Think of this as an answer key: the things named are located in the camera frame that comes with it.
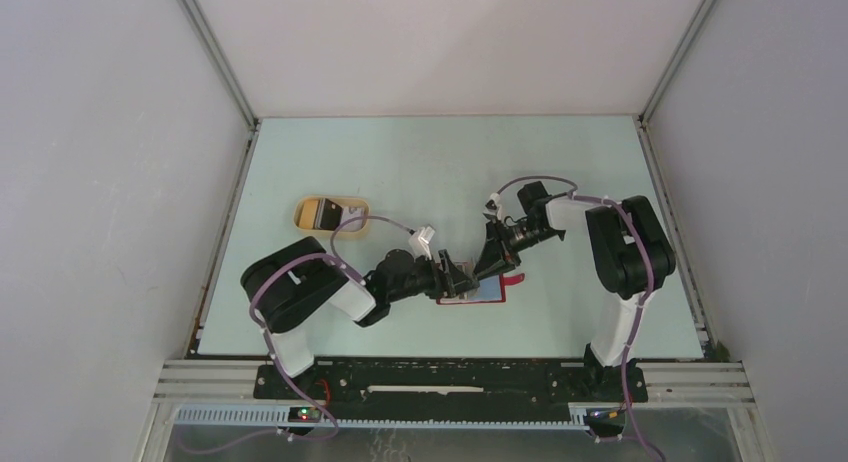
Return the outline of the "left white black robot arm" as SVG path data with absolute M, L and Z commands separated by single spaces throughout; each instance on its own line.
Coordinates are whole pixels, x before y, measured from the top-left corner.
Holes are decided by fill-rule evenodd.
M 278 386 L 299 399 L 316 385 L 304 324 L 323 306 L 368 327 L 385 318 L 395 302 L 419 295 L 436 301 L 455 298 L 476 290 L 479 282 L 445 250 L 429 258 L 394 249 L 361 275 L 307 236 L 248 266 L 240 285 L 249 299 L 249 316 L 280 370 Z

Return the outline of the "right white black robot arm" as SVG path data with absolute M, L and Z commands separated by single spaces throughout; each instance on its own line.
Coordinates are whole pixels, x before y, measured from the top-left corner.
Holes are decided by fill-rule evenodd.
M 589 238 L 597 278 L 610 293 L 601 322 L 588 345 L 581 374 L 585 393 L 606 400 L 622 385 L 618 369 L 632 359 L 645 309 L 654 293 L 676 270 L 676 256 L 650 201 L 641 195 L 616 201 L 578 193 L 551 194 L 545 177 L 517 178 L 524 215 L 504 213 L 503 188 L 485 205 L 486 239 L 473 269 L 479 280 L 518 268 L 521 252 L 570 231 Z

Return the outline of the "red leather card holder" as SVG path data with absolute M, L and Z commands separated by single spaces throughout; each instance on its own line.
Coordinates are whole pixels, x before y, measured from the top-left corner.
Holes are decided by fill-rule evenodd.
M 453 298 L 440 298 L 437 305 L 457 306 L 475 304 L 498 304 L 507 300 L 507 288 L 524 282 L 526 275 L 520 271 L 510 271 L 479 281 L 476 289 L 465 292 Z

